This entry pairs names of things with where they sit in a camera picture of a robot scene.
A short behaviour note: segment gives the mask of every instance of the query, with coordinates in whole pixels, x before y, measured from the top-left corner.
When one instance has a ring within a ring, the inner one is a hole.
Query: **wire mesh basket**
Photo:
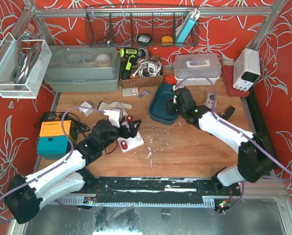
[[[130,8],[113,5],[94,8],[86,7],[85,30],[90,47],[117,45],[137,46],[141,34],[151,35],[151,44],[162,46],[162,37],[170,36],[175,45],[176,29],[185,21],[190,8],[151,6],[148,4]],[[199,22],[197,21],[182,46],[196,46],[199,42]]]

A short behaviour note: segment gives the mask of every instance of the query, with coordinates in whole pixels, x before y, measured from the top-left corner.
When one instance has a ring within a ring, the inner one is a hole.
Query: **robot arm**
[[[48,167],[23,177],[18,174],[11,180],[8,191],[27,182],[36,181],[14,191],[4,202],[19,224],[31,220],[48,203],[92,183],[86,166],[102,156],[102,151],[119,137],[134,138],[141,120],[129,122],[129,128],[118,121],[119,111],[106,110],[109,120],[99,120],[86,139],[77,144],[70,157],[66,154]]]
[[[241,133],[255,140],[261,147],[271,153],[271,148],[266,144],[267,136],[255,135],[223,119],[219,122],[218,118],[220,117],[214,117],[211,109],[204,105],[196,105],[190,91],[185,87],[178,89],[174,87],[173,94],[174,100],[168,101],[167,105],[169,114],[180,115],[188,124],[216,136],[238,154],[237,165],[224,168],[212,177],[212,183],[216,192],[220,192],[223,188],[241,181],[254,183],[275,168],[274,162],[241,135]]]

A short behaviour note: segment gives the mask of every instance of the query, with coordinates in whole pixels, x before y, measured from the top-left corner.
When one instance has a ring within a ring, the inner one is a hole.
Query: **wicker basket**
[[[161,61],[159,56],[155,56],[152,59],[153,61]],[[142,77],[142,78],[133,78],[127,80],[121,80],[122,88],[132,88],[132,87],[152,87],[152,86],[159,86],[164,83],[163,77],[163,67],[161,68],[161,76],[156,77]]]

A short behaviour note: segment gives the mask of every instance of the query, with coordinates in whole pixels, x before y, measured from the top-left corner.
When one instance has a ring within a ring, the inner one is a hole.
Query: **clear acrylic box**
[[[22,45],[26,45],[26,47],[22,48],[24,52],[31,49],[37,42],[42,44],[42,48],[36,64],[31,69],[25,83],[15,84],[15,82],[11,80],[11,73],[16,66],[17,40],[4,40],[4,43],[10,43],[10,47],[0,62],[0,96],[2,98],[37,98],[51,59],[51,51],[43,39],[22,41]]]

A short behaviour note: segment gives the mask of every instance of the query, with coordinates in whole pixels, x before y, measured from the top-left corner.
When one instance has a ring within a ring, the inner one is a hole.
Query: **wire basket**
[[[2,43],[9,43],[10,46],[0,61],[0,96],[2,98],[36,99],[52,55],[46,41],[43,39],[22,41],[23,52],[28,52],[35,43],[41,44],[41,52],[26,81],[20,84],[16,84],[11,78],[16,67],[17,40],[8,33]]]
[[[142,4],[136,8],[86,7],[85,30],[90,47],[117,45],[119,47],[137,46],[141,34],[151,35],[150,44],[162,46],[162,37],[170,36],[175,45],[176,29],[185,21],[189,8],[176,8]],[[196,46],[199,42],[199,22],[197,21],[182,46]]]

